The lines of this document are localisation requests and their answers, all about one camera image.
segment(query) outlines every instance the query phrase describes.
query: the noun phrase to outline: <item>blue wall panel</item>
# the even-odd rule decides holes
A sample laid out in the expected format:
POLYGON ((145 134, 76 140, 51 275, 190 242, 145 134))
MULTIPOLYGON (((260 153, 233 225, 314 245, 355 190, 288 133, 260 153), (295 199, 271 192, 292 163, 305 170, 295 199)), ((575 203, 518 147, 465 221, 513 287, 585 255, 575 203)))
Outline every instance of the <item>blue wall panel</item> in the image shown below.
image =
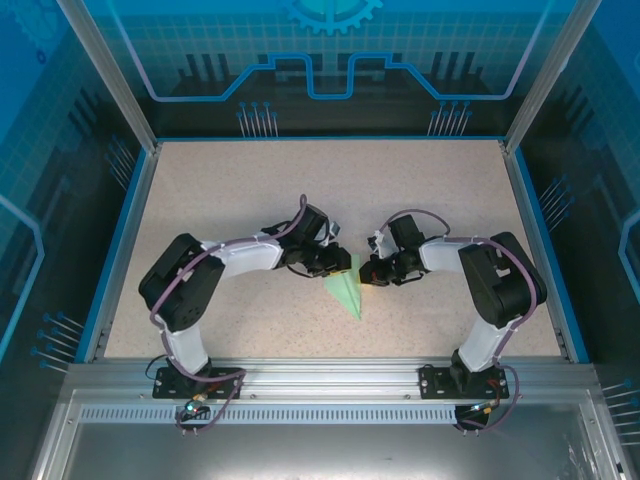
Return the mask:
POLYGON ((0 476, 22 479, 79 338, 45 319, 82 330, 140 146, 55 1, 0 1, 0 42, 0 476))
POLYGON ((638 20, 637 2, 602 3, 522 143, 605 386, 640 382, 638 20))
POLYGON ((251 138, 502 135, 573 2, 88 5, 158 135, 251 138))

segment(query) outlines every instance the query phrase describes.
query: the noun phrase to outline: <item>metal plate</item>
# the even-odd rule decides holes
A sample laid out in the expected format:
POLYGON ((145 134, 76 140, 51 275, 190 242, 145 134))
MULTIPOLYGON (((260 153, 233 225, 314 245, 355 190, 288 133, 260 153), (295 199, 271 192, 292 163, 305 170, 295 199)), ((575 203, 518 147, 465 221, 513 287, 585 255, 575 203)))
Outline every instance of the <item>metal plate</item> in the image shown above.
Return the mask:
MULTIPOLYGON (((497 368, 490 369, 487 373, 487 380, 497 380, 504 382, 500 388, 500 398, 509 398, 509 385, 504 370, 497 368)), ((420 397, 423 400, 493 400, 496 398, 496 391, 483 384, 480 388, 470 390, 466 395, 461 395, 456 384, 449 373, 449 367, 434 367, 425 365, 418 370, 420 381, 420 397)))
MULTIPOLYGON (((240 371, 239 368, 214 368, 209 375, 211 378, 229 375, 240 371)), ((175 369, 169 367, 159 368, 156 372, 155 385, 153 386, 152 397, 156 399, 183 399, 188 400, 198 392, 185 388, 184 377, 176 374, 175 369)), ((236 379, 221 382, 215 389, 207 395, 209 400, 226 400, 231 396, 236 379)), ((240 398, 240 389, 233 398, 240 398)))

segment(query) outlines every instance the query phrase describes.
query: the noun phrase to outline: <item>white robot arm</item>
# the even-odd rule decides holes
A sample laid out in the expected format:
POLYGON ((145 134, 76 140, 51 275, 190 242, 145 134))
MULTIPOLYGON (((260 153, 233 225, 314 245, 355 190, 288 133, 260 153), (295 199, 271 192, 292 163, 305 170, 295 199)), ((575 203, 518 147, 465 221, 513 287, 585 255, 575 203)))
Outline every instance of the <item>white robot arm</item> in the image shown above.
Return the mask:
MULTIPOLYGON (((175 360, 191 375, 207 376, 209 356, 203 346, 198 321, 219 281, 254 270, 274 270, 300 263, 304 276, 326 276, 351 268, 351 256, 333 240, 336 223, 307 205, 298 224, 280 238, 272 238, 290 222, 258 232, 252 240, 220 245, 199 262, 162 303, 155 317, 175 360)), ((214 242, 199 242, 182 234, 169 245, 145 275, 139 292, 151 310, 179 272, 197 255, 211 250, 214 242)))
MULTIPOLYGON (((494 367, 514 324, 529 311, 527 279, 507 256, 488 243, 426 239, 411 215, 390 222, 389 228, 395 245, 379 231, 369 239, 374 254, 360 269, 362 283, 400 286, 420 280, 429 272, 465 274, 477 313, 469 337, 453 354, 450 369, 459 392, 464 394, 474 378, 494 367)), ((535 287, 536 304, 543 303, 545 284, 513 234, 500 233, 489 241, 506 249, 524 267, 535 287)))

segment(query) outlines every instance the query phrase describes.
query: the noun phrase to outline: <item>black bracket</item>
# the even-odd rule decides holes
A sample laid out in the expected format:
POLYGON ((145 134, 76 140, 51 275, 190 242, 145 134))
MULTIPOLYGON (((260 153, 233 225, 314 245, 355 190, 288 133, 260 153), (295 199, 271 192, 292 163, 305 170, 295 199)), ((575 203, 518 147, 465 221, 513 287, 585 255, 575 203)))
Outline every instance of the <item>black bracket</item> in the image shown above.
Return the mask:
POLYGON ((504 370, 490 368, 472 375, 482 376, 482 378, 479 378, 478 382, 473 382, 474 384, 462 394, 451 376, 450 367, 425 365, 418 369, 420 398, 423 400, 493 400, 497 395, 487 383, 489 380, 495 380, 500 385, 500 399, 509 398, 509 385, 504 370))
MULTIPOLYGON (((207 373, 209 377, 221 377, 223 375, 230 375, 232 373, 239 372, 240 368, 211 368, 207 373)), ((156 372, 156 380, 153 386, 152 397, 157 399, 178 399, 189 400, 194 395, 203 392, 203 387, 206 387, 207 398, 210 400, 226 400, 231 395, 233 388, 238 381, 237 378, 232 378, 219 384, 196 384, 192 381, 185 381, 185 377, 181 375, 175 368, 163 367, 159 368, 156 372)), ((240 398, 240 390, 238 389, 233 396, 234 399, 240 398)))

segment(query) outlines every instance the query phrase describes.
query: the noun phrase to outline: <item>circuit pattern graphic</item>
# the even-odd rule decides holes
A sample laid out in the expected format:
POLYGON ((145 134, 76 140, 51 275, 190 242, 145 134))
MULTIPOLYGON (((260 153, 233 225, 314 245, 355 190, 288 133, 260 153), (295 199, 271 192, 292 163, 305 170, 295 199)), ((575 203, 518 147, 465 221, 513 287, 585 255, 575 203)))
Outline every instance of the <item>circuit pattern graphic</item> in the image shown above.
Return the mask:
POLYGON ((360 28, 362 20, 371 20, 382 0, 283 0, 283 6, 289 20, 298 21, 300 28, 311 28, 314 34, 340 31, 344 35, 350 28, 360 28))
POLYGON ((59 28, 55 0, 0 0, 0 15, 13 14, 22 32, 37 48, 46 48, 59 28))

